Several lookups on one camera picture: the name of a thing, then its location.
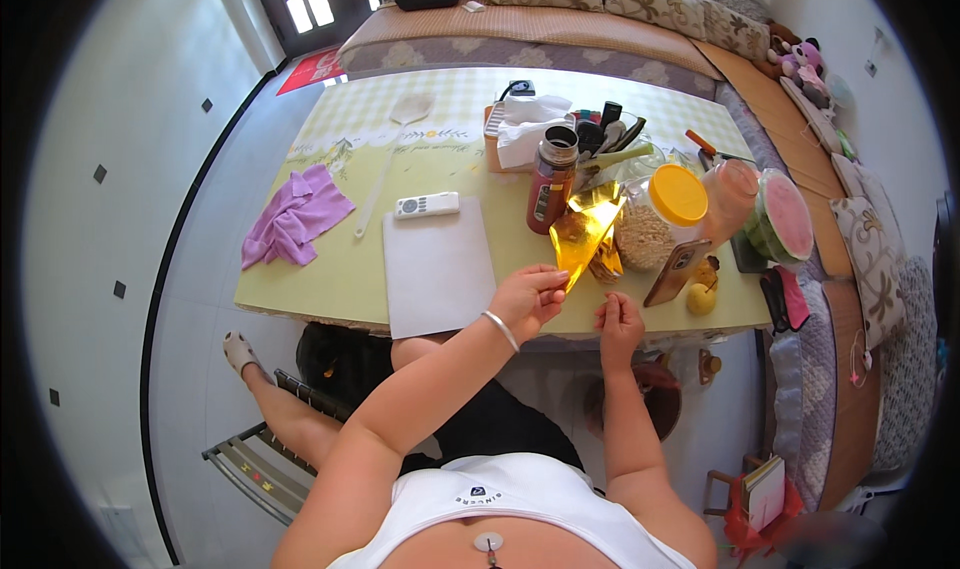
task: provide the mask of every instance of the pink plush toy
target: pink plush toy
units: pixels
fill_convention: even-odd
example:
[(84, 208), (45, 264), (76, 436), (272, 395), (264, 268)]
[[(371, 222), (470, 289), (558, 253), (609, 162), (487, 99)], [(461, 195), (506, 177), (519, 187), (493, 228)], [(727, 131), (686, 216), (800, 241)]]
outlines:
[(775, 58), (770, 58), (770, 62), (775, 65), (781, 65), (783, 67), (783, 74), (787, 77), (792, 77), (795, 72), (800, 67), (811, 66), (814, 71), (817, 71), (819, 75), (823, 72), (823, 59), (820, 56), (820, 45), (813, 38), (805, 42), (800, 42), (797, 46), (791, 48), (792, 52), (784, 56), (775, 56), (774, 54), (768, 54), (768, 56), (775, 56)]

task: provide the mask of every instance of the yellow lid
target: yellow lid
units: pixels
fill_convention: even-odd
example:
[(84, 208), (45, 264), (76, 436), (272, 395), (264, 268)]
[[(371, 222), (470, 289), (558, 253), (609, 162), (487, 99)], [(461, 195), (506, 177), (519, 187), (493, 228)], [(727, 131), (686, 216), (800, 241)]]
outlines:
[(648, 191), (656, 210), (679, 227), (693, 227), (707, 214), (707, 191), (680, 165), (661, 165), (650, 178)]

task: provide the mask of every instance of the jar with yellow lid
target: jar with yellow lid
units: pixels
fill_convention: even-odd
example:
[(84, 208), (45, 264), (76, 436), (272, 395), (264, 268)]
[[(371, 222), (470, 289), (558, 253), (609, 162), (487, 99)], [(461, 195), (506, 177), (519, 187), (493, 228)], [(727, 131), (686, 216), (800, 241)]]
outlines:
[(633, 271), (660, 271), (674, 247), (699, 239), (707, 191), (680, 165), (663, 165), (650, 177), (624, 184), (623, 206), (613, 237), (620, 260)]

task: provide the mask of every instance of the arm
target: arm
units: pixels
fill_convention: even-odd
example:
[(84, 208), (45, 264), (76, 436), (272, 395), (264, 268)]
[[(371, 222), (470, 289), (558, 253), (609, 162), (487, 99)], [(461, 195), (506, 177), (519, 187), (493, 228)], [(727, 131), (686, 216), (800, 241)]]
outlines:
[[(567, 273), (538, 265), (510, 275), (489, 309), (517, 343), (560, 312)], [(378, 385), (343, 425), (306, 503), (280, 541), (274, 569), (325, 567), (366, 546), (383, 523), (403, 456), (436, 431), (514, 354), (484, 316)]]
[(626, 294), (608, 292), (595, 314), (595, 327), (603, 330), (606, 497), (698, 569), (714, 569), (714, 537), (670, 487), (664, 451), (631, 370), (631, 356), (646, 332), (640, 310)]

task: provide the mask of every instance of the woman's left hand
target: woman's left hand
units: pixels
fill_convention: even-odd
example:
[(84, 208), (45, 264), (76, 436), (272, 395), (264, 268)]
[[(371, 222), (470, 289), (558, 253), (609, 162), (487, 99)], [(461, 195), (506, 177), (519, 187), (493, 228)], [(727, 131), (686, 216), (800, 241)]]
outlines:
[(556, 266), (535, 264), (503, 280), (496, 289), (489, 311), (500, 317), (517, 344), (537, 335), (544, 323), (560, 314), (567, 298), (564, 284), (570, 275)]

